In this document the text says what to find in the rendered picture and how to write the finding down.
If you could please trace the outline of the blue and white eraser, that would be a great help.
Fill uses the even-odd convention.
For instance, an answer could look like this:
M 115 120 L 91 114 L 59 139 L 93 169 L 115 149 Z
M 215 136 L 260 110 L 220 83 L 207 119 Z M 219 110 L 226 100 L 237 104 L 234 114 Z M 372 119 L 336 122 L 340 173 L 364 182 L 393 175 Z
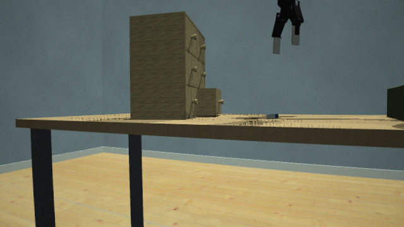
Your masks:
M 267 119 L 277 119 L 278 118 L 278 114 L 268 114 L 266 115 Z

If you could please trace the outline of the dark brown wooden chest of drawers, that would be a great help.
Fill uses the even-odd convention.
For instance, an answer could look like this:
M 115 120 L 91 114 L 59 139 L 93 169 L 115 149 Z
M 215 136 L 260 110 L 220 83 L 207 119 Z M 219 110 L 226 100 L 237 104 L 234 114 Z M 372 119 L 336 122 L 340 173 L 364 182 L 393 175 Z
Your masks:
M 129 17 L 131 119 L 186 120 L 185 11 Z M 202 33 L 199 31 L 204 38 Z M 205 38 L 204 38 L 205 40 Z

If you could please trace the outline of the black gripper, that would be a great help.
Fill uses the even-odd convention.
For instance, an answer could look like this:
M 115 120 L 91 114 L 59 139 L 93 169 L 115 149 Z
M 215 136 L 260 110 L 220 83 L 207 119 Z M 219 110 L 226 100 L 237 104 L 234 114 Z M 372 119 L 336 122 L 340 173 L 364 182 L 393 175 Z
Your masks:
M 276 13 L 275 25 L 273 28 L 273 54 L 280 54 L 280 40 L 285 23 L 290 19 L 292 26 L 292 43 L 291 45 L 299 45 L 300 42 L 300 25 L 304 22 L 300 9 L 300 1 L 298 0 L 278 0 L 278 6 L 281 8 L 280 13 Z

